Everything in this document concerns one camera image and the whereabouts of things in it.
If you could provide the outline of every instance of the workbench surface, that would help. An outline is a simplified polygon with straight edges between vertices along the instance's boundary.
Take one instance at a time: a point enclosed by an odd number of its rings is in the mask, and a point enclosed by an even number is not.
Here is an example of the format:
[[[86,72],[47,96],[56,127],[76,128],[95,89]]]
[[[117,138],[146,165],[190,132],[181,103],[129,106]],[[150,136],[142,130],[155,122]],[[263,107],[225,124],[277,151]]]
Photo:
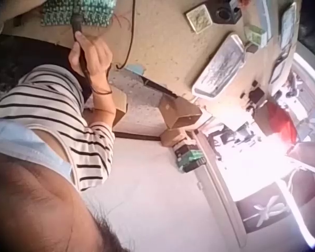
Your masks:
[[[289,0],[272,0],[272,13],[275,27],[272,39],[267,47],[255,54],[247,53],[246,64],[238,72],[234,81],[213,101],[198,99],[212,115],[222,120],[230,128],[239,128],[245,121],[247,99],[240,95],[249,93],[254,80],[260,87],[270,93],[268,82],[273,66],[279,57],[279,17]],[[242,9],[243,17],[236,25],[214,24],[201,34],[195,34],[188,24],[184,13],[202,3],[202,0],[154,0],[136,1],[135,35],[127,68],[141,72],[146,78],[168,88],[178,96],[193,100],[191,87],[205,68],[212,55],[231,32],[237,33],[244,43],[244,24],[259,25],[256,1]],[[291,67],[297,41],[299,13],[302,0],[296,0],[298,19],[292,49],[287,59],[280,81],[284,83]],[[89,35],[103,34],[113,51],[113,62],[122,64],[126,58],[131,38],[132,1],[118,0],[115,15],[107,28],[84,27]],[[40,39],[65,47],[73,44],[70,26],[41,27],[40,16],[35,13],[26,15],[23,26],[7,27],[4,33]]]

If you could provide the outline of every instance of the sunlight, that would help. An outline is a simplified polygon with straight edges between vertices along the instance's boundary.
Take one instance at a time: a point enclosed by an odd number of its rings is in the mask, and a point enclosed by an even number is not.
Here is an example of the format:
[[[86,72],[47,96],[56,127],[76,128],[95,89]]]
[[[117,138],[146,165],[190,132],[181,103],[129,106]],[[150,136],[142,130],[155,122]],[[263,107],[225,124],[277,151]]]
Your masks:
[[[310,234],[309,230],[307,229],[305,222],[303,221],[303,217],[299,211],[299,207],[296,204],[293,195],[289,192],[287,189],[286,183],[283,180],[277,180],[276,181],[278,187],[280,188],[288,206],[290,207],[293,216],[299,226],[299,229],[302,233],[302,236],[304,237],[306,243],[311,249],[315,248],[315,238]]]

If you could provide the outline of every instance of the black cable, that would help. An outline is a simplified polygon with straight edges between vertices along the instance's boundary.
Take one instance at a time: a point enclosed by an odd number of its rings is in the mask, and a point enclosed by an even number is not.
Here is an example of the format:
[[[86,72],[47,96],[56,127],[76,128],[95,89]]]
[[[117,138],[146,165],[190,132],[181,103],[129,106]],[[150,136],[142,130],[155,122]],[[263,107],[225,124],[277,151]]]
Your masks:
[[[135,0],[133,0],[133,7],[132,7],[132,29],[131,29],[132,34],[131,34],[130,47],[128,49],[128,53],[127,53],[126,60],[125,60],[124,64],[121,67],[119,67],[118,65],[116,66],[118,70],[123,69],[127,64],[128,59],[130,58],[133,40],[134,40],[134,23],[135,23]]]

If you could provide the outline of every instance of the light blue mask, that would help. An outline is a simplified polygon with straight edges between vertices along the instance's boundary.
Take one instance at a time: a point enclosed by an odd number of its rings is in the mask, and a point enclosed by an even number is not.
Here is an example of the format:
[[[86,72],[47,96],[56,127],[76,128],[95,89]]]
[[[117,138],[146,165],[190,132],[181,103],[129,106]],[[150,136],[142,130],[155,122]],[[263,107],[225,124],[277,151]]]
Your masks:
[[[21,124],[0,120],[0,153],[47,167],[71,182],[71,165]]]

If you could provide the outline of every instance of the black and white striped shirt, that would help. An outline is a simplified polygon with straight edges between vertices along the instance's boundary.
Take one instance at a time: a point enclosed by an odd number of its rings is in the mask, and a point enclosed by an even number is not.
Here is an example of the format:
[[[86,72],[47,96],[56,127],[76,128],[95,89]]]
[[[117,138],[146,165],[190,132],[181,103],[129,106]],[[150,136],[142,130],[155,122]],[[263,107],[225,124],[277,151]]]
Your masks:
[[[52,134],[65,149],[78,190],[101,184],[109,176],[114,134],[82,117],[82,89],[66,69],[43,65],[22,77],[0,100],[0,119],[15,120],[30,129]]]

